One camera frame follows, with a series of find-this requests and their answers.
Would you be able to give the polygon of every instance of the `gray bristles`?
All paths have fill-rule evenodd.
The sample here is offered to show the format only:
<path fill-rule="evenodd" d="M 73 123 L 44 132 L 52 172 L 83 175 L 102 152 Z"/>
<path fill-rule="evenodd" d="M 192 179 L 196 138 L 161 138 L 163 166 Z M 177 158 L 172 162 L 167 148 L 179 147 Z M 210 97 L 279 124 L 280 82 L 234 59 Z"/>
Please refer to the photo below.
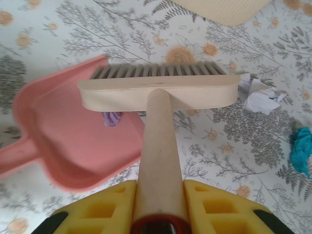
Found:
<path fill-rule="evenodd" d="M 90 79 L 159 77 L 159 76 L 200 76 L 225 75 L 214 62 L 193 64 L 155 64 L 155 65 L 109 65 L 98 68 Z"/>

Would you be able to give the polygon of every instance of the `beige basket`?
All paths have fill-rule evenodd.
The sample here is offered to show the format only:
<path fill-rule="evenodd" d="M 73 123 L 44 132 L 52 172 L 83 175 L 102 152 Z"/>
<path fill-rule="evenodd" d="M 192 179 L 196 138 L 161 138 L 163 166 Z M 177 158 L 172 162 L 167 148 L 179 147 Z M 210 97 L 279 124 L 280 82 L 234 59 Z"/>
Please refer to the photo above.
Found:
<path fill-rule="evenodd" d="M 173 0 L 202 17 L 226 26 L 246 22 L 270 0 Z"/>

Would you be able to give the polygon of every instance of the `teal cloth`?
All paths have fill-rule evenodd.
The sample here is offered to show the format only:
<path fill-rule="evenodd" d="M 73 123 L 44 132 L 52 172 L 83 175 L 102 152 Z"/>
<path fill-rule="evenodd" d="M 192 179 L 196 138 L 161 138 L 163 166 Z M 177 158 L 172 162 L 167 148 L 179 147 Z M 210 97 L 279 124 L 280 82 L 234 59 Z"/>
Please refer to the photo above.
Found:
<path fill-rule="evenodd" d="M 308 158 L 312 154 L 312 134 L 308 127 L 299 128 L 298 132 L 292 135 L 294 146 L 291 152 L 293 167 L 310 178 L 308 169 Z"/>

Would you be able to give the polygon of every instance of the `black plastic part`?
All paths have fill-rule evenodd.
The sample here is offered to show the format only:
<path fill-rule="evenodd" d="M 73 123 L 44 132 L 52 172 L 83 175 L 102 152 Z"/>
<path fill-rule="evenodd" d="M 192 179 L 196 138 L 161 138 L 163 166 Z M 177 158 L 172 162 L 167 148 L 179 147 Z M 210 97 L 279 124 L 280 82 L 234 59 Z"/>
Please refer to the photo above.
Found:
<path fill-rule="evenodd" d="M 67 216 L 68 213 L 63 211 L 46 218 L 31 234 L 53 234 Z"/>
<path fill-rule="evenodd" d="M 295 234 L 275 215 L 263 210 L 254 210 L 253 212 L 272 230 L 272 232 L 274 232 L 274 234 Z"/>

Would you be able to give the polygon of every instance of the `wooden broom handle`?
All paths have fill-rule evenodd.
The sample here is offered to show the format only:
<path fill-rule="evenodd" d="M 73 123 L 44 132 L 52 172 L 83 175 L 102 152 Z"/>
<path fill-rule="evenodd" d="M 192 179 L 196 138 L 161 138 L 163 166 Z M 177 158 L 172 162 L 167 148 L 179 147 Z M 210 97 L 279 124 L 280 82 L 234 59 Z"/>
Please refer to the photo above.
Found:
<path fill-rule="evenodd" d="M 133 222 L 153 215 L 188 222 L 170 95 L 163 89 L 148 95 Z"/>

